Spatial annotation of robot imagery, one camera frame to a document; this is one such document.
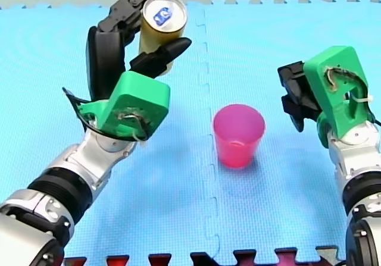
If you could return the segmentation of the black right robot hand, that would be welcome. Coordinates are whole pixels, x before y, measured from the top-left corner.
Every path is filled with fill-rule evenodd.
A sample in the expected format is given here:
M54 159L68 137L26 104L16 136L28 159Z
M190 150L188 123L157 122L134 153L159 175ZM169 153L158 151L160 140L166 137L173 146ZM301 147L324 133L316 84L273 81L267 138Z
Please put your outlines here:
M302 61L277 69L280 83L287 91L281 97L283 111L287 113L298 132L304 130L304 120L317 121L321 108L304 73Z

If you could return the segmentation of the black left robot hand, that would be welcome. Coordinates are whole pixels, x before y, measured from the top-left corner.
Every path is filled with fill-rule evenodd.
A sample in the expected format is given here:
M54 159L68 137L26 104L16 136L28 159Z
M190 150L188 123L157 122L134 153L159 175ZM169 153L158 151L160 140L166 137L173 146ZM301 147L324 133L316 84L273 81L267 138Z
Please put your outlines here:
M130 70L150 78L170 71L173 61L190 47L183 36L188 12L181 0L118 0L108 15L89 28L86 70L90 98L107 99L127 71L125 49L137 33L138 55Z

